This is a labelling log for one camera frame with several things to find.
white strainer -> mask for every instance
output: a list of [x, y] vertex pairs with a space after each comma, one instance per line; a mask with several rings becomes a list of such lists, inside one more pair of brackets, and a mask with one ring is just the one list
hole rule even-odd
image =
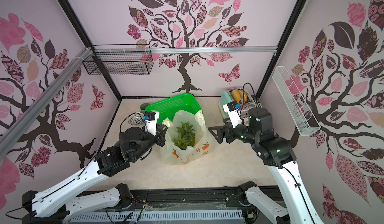
[[142, 112], [138, 113], [134, 113], [128, 118], [130, 125], [140, 125], [143, 122], [142, 119], [144, 118], [144, 114]]

white plastic bag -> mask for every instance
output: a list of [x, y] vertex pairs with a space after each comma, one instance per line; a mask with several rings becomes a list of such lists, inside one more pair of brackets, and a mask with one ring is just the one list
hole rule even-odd
[[[181, 126], [181, 122], [189, 122], [193, 125], [195, 133], [195, 146], [188, 146], [186, 150], [180, 149], [172, 142], [172, 138], [177, 137], [177, 127]], [[166, 118], [163, 123], [168, 126], [166, 132], [165, 145], [160, 148], [161, 160], [165, 164], [182, 165], [189, 161], [195, 160], [203, 155], [208, 154], [214, 148], [216, 140], [205, 126], [203, 111], [198, 111], [195, 115], [184, 110], [175, 113], [173, 122]]]

marble surface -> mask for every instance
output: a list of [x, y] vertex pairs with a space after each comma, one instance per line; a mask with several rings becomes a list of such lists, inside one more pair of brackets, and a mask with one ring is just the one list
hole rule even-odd
[[[219, 97], [196, 98], [203, 109], [207, 127], [223, 125], [218, 109]], [[133, 112], [140, 111], [140, 105], [162, 99], [124, 99], [108, 132], [102, 150], [118, 140], [121, 121]], [[122, 130], [131, 125], [125, 121]], [[119, 183], [126, 183], [130, 189], [204, 188], [238, 186], [247, 181], [257, 185], [276, 185], [275, 179], [262, 160], [257, 157], [250, 144], [235, 140], [216, 143], [216, 148], [185, 165], [166, 165], [160, 160], [161, 147], [155, 145], [151, 154], [142, 161], [131, 163], [131, 167], [112, 178], [94, 185], [90, 190], [106, 190]]]

green plant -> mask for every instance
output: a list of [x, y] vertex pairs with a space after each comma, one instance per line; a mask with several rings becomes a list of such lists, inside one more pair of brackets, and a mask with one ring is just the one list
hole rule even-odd
[[186, 150], [187, 146], [195, 146], [195, 131], [193, 125], [190, 125], [189, 122], [181, 122], [181, 127], [177, 128], [179, 135], [177, 138], [173, 138], [173, 143], [182, 150]]

wall-mounted basket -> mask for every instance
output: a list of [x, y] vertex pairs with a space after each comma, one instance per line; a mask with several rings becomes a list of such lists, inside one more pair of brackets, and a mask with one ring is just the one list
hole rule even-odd
[[276, 67], [272, 79], [279, 89], [300, 135], [312, 135], [318, 131], [320, 129], [319, 122], [286, 68], [284, 66]]
[[[102, 62], [109, 74], [149, 75], [153, 67], [151, 49], [95, 50], [94, 55]], [[102, 74], [93, 55], [83, 61], [88, 74]]]

